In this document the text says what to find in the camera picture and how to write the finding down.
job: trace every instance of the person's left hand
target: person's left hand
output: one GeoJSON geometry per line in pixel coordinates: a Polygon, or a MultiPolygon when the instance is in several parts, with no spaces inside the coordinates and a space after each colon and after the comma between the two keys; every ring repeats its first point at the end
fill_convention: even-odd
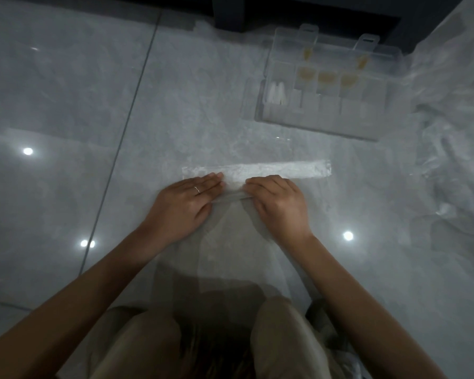
{"type": "Polygon", "coordinates": [[[162,246],[183,239],[209,216],[211,202],[223,192],[223,173],[184,179],[160,191],[155,203],[139,226],[162,246]]]}

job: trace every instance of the clear plastic container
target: clear plastic container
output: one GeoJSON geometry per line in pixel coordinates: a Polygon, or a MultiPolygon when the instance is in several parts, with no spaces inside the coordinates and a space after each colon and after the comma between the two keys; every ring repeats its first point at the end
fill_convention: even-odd
{"type": "Polygon", "coordinates": [[[402,52],[326,36],[318,27],[277,28],[266,68],[264,121],[378,140],[411,110],[402,52]]]}

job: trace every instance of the person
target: person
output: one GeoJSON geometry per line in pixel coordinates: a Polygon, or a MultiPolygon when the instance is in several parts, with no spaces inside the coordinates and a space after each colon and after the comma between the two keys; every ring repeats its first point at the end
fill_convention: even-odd
{"type": "MultiPolygon", "coordinates": [[[[171,315],[107,308],[149,261],[207,219],[211,202],[224,190],[222,178],[211,173],[162,190],[137,229],[0,337],[0,379],[54,377],[92,327],[94,335],[113,330],[88,342],[96,343],[88,360],[92,379],[179,375],[181,331],[171,315]]],[[[445,377],[313,235],[304,196],[293,182],[278,175],[255,177],[243,189],[277,243],[311,277],[372,378],[445,377]]],[[[313,328],[286,298],[265,301],[250,345],[259,379],[327,379],[338,372],[330,369],[313,328]]]]}

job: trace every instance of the grout line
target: grout line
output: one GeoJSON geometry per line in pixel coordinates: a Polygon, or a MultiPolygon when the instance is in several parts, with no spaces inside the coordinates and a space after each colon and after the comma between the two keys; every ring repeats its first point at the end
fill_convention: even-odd
{"type": "Polygon", "coordinates": [[[0,301],[0,306],[11,307],[16,310],[23,310],[23,311],[28,311],[28,312],[32,311],[32,309],[28,307],[13,305],[12,303],[6,303],[6,302],[1,302],[1,301],[0,301]]]}
{"type": "Polygon", "coordinates": [[[84,265],[86,264],[86,260],[88,259],[89,248],[90,248],[89,245],[91,244],[91,241],[93,240],[93,236],[95,235],[96,225],[97,225],[98,220],[100,218],[100,213],[101,213],[102,208],[103,208],[103,203],[104,203],[106,195],[107,195],[108,187],[111,184],[111,178],[112,178],[112,174],[114,172],[114,167],[116,166],[116,161],[118,160],[118,155],[119,155],[119,151],[121,149],[121,144],[123,143],[123,139],[125,138],[126,128],[128,127],[128,122],[130,121],[130,116],[132,114],[133,106],[135,105],[135,99],[137,98],[137,93],[139,92],[140,82],[142,81],[142,76],[144,75],[144,70],[145,70],[145,67],[147,65],[147,60],[149,59],[149,54],[150,54],[151,48],[152,48],[152,42],[155,39],[156,31],[158,30],[158,24],[160,23],[160,17],[162,16],[162,11],[163,11],[163,9],[160,9],[160,11],[158,13],[158,18],[156,19],[155,30],[152,33],[151,42],[149,43],[149,48],[147,49],[147,53],[145,55],[144,66],[142,67],[142,71],[140,72],[139,82],[137,83],[137,88],[135,89],[135,94],[133,95],[133,99],[132,99],[132,105],[130,106],[130,111],[128,112],[128,116],[127,116],[126,122],[125,122],[125,127],[123,128],[123,134],[121,134],[121,139],[119,140],[118,149],[116,150],[116,155],[114,156],[114,161],[113,161],[113,164],[112,164],[112,167],[111,167],[111,172],[109,173],[109,178],[107,180],[106,188],[103,191],[103,196],[102,196],[102,200],[100,202],[100,207],[98,208],[98,211],[96,212],[95,224],[93,225],[93,229],[91,230],[91,235],[89,236],[88,245],[86,245],[86,250],[84,252],[84,258],[82,260],[81,268],[79,270],[78,276],[80,276],[82,274],[82,272],[84,270],[84,265]]]}

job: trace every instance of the khaki trousers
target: khaki trousers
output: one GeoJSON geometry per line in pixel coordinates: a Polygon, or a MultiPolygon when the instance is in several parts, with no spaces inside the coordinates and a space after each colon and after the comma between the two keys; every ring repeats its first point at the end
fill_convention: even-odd
{"type": "MultiPolygon", "coordinates": [[[[89,335],[87,376],[186,377],[191,363],[180,357],[180,341],[179,324],[169,314],[111,309],[89,335]]],[[[258,379],[344,377],[320,335],[284,297],[270,298],[260,307],[251,332],[251,351],[258,379]]]]}

